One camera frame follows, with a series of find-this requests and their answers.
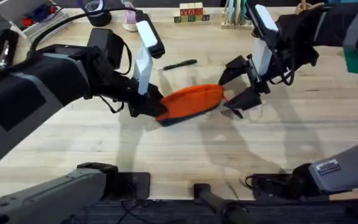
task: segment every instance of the orange pouch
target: orange pouch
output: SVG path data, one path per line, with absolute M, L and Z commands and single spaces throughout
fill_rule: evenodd
M 162 98 L 161 103 L 168 111 L 157 121 L 166 119 L 186 119 L 218 106 L 223 99 L 220 85 L 196 85 L 184 88 Z

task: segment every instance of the toy block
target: toy block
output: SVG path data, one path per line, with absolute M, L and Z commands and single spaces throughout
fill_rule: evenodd
M 196 16 L 189 16 L 189 22 L 196 22 Z
M 189 21 L 189 16 L 181 16 L 181 22 L 188 22 Z
M 181 22 L 180 12 L 176 12 L 176 13 L 173 15 L 173 22 L 175 22 L 175 23 Z
M 203 15 L 203 21 L 209 21 L 209 14 Z
M 187 16 L 188 15 L 187 3 L 180 3 L 179 8 L 180 8 L 180 15 L 181 16 Z
M 196 8 L 196 16 L 203 15 L 204 6 L 202 2 L 195 3 L 195 8 Z
M 196 14 L 196 6 L 194 3 L 187 4 L 187 15 L 194 16 Z

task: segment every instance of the wooden table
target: wooden table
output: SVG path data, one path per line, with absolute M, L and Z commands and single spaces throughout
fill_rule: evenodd
M 222 9 L 210 8 L 208 24 L 174 24 L 173 11 L 151 13 L 166 54 L 154 60 L 152 83 L 164 95 L 187 86 L 217 83 L 224 65 L 252 51 L 248 30 L 220 28 Z M 273 17 L 294 8 L 270 8 Z M 68 11 L 77 14 L 77 9 Z M 125 31 L 122 13 L 111 24 L 133 52 L 138 34 Z M 45 41 L 86 45 L 92 27 L 86 19 Z M 16 60 L 23 60 L 29 44 L 20 41 Z M 224 198 L 252 200 L 239 177 L 253 173 L 291 172 L 298 165 L 332 156 L 358 144 L 358 75 L 347 73 L 339 48 L 319 47 L 316 67 L 297 71 L 291 87 L 271 86 L 264 103 L 234 117 L 222 106 L 168 128 L 152 118 L 131 118 L 127 110 L 111 114 L 99 99 L 77 100 L 52 116 L 0 161 L 0 196 L 66 174 L 88 161 L 115 164 L 121 171 L 152 174 L 150 198 L 189 199 L 194 183 L 206 182 Z M 165 65 L 195 58 L 195 66 L 167 72 Z M 126 54 L 122 69 L 127 66 Z M 225 86 L 233 96 L 247 85 L 246 78 Z M 358 197 L 353 193 L 333 198 Z

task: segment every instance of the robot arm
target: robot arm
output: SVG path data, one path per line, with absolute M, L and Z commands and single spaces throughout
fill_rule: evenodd
M 255 25 L 253 34 L 259 38 L 256 47 L 248 60 L 240 56 L 227 64 L 219 81 L 225 84 L 243 73 L 249 77 L 251 86 L 225 103 L 232 110 L 261 104 L 260 94 L 270 93 L 268 82 L 291 85 L 297 69 L 307 63 L 316 65 L 318 53 L 314 46 L 358 50 L 358 3 L 321 6 L 299 15 L 280 16 L 275 24 L 263 6 L 247 8 Z M 275 83 L 276 77 L 281 80 Z M 351 191 L 358 188 L 358 146 L 299 166 L 292 174 L 254 174 L 250 179 L 253 189 L 295 200 Z
M 320 6 L 299 15 L 284 15 L 274 24 L 266 8 L 246 4 L 257 37 L 247 60 L 239 56 L 226 65 L 219 84 L 246 73 L 250 87 L 225 103 L 228 108 L 246 110 L 260 105 L 260 94 L 270 93 L 268 83 L 291 85 L 295 72 L 319 57 L 319 45 L 358 50 L 358 3 Z
M 143 13 L 140 21 L 152 27 Z M 152 30 L 149 35 L 158 36 Z M 49 117 L 79 98 L 105 96 L 127 103 L 134 117 L 156 117 L 166 112 L 156 86 L 148 84 L 146 94 L 140 95 L 135 78 L 115 71 L 125 43 L 104 31 L 92 31 L 87 47 L 51 45 L 31 52 L 20 64 L 0 70 L 0 159 Z M 159 58 L 165 50 L 159 37 L 156 39 L 158 44 L 148 51 Z M 1 197 L 0 223 L 60 223 L 103 198 L 132 198 L 136 194 L 146 199 L 149 185 L 148 173 L 118 173 L 117 167 L 108 164 L 81 164 L 67 175 Z

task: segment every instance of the marker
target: marker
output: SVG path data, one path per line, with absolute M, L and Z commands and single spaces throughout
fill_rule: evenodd
M 170 69 L 173 69 L 173 68 L 178 68 L 178 67 L 187 66 L 187 65 L 193 65 L 195 63 L 197 63 L 197 60 L 191 59 L 191 60 L 187 60 L 187 61 L 184 61 L 184 62 L 180 62 L 178 64 L 165 66 L 165 67 L 162 68 L 162 70 L 166 71 L 166 70 L 170 70 Z

